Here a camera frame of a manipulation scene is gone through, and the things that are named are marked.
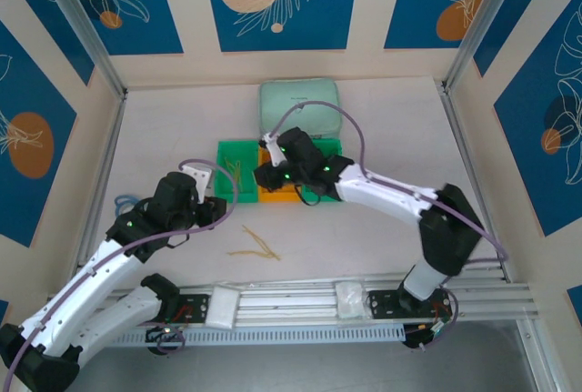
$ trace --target blue cable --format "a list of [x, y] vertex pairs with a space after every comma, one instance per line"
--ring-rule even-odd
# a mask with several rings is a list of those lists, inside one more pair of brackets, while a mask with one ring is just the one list
[[139, 202], [139, 198], [133, 195], [120, 195], [115, 198], [115, 217], [121, 215], [125, 207], [135, 206]]

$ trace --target green box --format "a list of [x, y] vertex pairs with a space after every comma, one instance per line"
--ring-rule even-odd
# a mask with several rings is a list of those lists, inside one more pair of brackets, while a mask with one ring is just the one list
[[[342, 155], [342, 143], [338, 139], [314, 139], [313, 143], [324, 153], [325, 157]], [[317, 201], [317, 194], [313, 193], [309, 187], [303, 186], [301, 193], [308, 203]], [[328, 203], [339, 203], [329, 196], [322, 196], [321, 200]]]
[[[233, 176], [237, 169], [240, 172], [238, 181], [239, 203], [258, 202], [258, 187], [254, 174], [258, 167], [258, 148], [256, 140], [218, 142], [216, 162]], [[232, 184], [220, 172], [217, 172], [215, 176], [215, 196], [224, 198], [229, 203], [233, 202]]]

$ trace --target green cushion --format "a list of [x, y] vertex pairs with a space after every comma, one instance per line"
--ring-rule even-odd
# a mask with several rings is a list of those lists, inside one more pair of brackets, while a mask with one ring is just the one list
[[[308, 80], [273, 80], [263, 83], [259, 89], [260, 131], [271, 131], [285, 112], [303, 101], [327, 101], [339, 106], [339, 93], [331, 78]], [[298, 126], [313, 138], [339, 137], [342, 116], [326, 106], [305, 106], [297, 109], [285, 121], [279, 133]]]

